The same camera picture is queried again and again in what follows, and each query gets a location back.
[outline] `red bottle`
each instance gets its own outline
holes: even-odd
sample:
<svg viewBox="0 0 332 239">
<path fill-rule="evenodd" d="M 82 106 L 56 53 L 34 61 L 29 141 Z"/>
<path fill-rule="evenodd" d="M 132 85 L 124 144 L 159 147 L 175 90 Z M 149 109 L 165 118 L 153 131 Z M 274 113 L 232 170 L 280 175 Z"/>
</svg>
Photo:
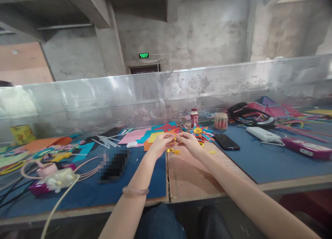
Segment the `red bottle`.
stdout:
<svg viewBox="0 0 332 239">
<path fill-rule="evenodd" d="M 197 113 L 197 109 L 191 109 L 190 118 L 191 118 L 191 127 L 192 128 L 197 127 L 198 126 L 198 113 Z"/>
</svg>

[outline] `blue mat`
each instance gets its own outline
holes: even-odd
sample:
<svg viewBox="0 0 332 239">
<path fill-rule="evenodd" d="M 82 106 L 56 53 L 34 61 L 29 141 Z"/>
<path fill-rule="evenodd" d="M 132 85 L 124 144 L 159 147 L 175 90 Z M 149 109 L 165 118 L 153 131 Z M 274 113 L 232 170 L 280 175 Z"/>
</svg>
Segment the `blue mat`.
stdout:
<svg viewBox="0 0 332 239">
<path fill-rule="evenodd" d="M 77 161 L 75 164 L 78 166 L 88 159 L 99 156 L 106 150 L 110 155 L 117 150 L 127 150 L 126 145 L 122 147 L 106 149 L 103 146 L 99 146 L 96 150 L 89 153 L 89 155 L 82 161 Z M 130 162 L 124 175 L 120 178 L 117 183 L 110 184 L 98 184 L 98 175 L 95 174 L 92 177 L 76 183 L 70 192 L 65 196 L 63 201 L 60 203 L 57 210 L 71 210 L 91 206 L 109 205 L 116 203 L 122 195 L 122 188 L 128 185 L 133 174 L 137 170 L 142 157 L 144 156 L 144 147 L 136 147 L 130 149 Z M 165 197 L 166 196 L 166 154 L 164 153 L 156 162 L 155 169 L 152 174 L 151 183 L 149 186 L 150 192 L 147 195 L 148 199 Z M 95 168 L 100 159 L 92 160 L 85 164 L 78 170 L 78 173 L 85 173 Z M 10 200 L 26 186 L 19 188 L 12 192 L 3 203 Z M 7 189 L 0 192 L 0 195 L 6 193 Z M 60 193 L 48 193 L 43 195 L 41 198 L 35 198 L 30 192 L 23 195 L 22 198 L 15 203 L 9 204 L 0 209 L 0 218 L 12 218 L 29 216 L 44 212 L 50 212 L 65 189 Z"/>
<path fill-rule="evenodd" d="M 312 127 L 315 132 L 325 134 L 331 134 L 332 131 L 332 125 L 310 123 L 306 126 Z M 220 131 L 213 130 L 213 133 L 220 134 Z M 252 141 L 254 136 L 243 128 L 231 125 L 224 134 L 241 147 L 240 151 L 224 151 L 225 154 L 258 184 L 332 174 L 332 162 L 316 161 L 285 147 L 261 144 L 258 140 Z M 285 134 L 332 148 L 332 137 L 313 134 L 330 142 L 324 143 L 301 135 Z"/>
</svg>

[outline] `white power bank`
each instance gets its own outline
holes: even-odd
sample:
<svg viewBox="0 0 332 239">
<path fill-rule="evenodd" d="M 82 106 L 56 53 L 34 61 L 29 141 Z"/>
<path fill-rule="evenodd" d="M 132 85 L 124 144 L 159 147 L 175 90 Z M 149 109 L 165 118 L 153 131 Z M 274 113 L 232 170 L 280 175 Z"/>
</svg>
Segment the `white power bank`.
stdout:
<svg viewBox="0 0 332 239">
<path fill-rule="evenodd" d="M 260 127 L 247 127 L 246 130 L 250 134 L 253 134 L 257 138 L 259 138 L 259 139 L 261 139 L 262 141 L 265 141 L 265 142 L 275 142 L 275 141 L 281 139 L 280 136 L 275 135 L 271 132 L 268 132 L 267 130 L 262 129 Z"/>
<path fill-rule="evenodd" d="M 137 146 L 137 141 L 129 142 L 129 143 L 127 144 L 127 148 L 136 147 L 136 146 Z"/>
</svg>

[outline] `green exit sign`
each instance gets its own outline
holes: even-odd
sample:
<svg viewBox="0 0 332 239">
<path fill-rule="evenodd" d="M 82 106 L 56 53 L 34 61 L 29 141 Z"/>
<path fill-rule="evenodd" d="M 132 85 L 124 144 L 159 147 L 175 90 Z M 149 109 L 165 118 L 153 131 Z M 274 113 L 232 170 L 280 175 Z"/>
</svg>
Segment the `green exit sign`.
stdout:
<svg viewBox="0 0 332 239">
<path fill-rule="evenodd" d="M 148 52 L 143 53 L 143 54 L 138 54 L 138 58 L 142 59 L 142 58 L 150 58 L 150 54 Z"/>
</svg>

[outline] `perforated metal panel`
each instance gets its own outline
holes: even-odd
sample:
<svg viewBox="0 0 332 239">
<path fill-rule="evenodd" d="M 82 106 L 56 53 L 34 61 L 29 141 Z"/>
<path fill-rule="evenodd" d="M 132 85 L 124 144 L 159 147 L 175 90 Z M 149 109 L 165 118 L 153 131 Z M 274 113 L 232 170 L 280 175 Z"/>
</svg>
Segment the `perforated metal panel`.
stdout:
<svg viewBox="0 0 332 239">
<path fill-rule="evenodd" d="M 99 133 L 200 118 L 267 95 L 277 102 L 332 92 L 332 55 L 277 59 L 174 72 L 80 79 L 0 89 L 0 141 L 30 124 L 37 136 Z"/>
</svg>

